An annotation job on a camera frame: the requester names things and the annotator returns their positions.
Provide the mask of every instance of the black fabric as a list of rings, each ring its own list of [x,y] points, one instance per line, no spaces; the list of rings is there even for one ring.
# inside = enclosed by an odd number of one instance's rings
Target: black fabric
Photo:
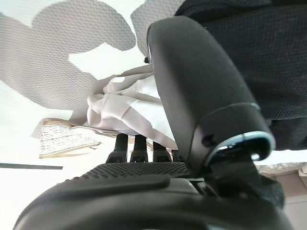
[[[177,15],[200,22],[228,53],[277,150],[307,149],[307,0],[188,0]]]

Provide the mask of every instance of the black knit fabric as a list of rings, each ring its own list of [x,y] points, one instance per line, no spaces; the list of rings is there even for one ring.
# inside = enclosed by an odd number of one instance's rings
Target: black knit fabric
[[[200,22],[228,53],[277,150],[307,149],[307,0],[188,0],[176,15]]]

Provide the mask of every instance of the textured rubber surface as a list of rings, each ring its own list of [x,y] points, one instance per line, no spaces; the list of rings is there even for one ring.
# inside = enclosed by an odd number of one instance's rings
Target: textured rubber surface
[[[189,175],[190,172],[183,162],[109,163],[98,165],[81,178],[116,178],[148,174],[169,174],[171,177],[179,177]]]

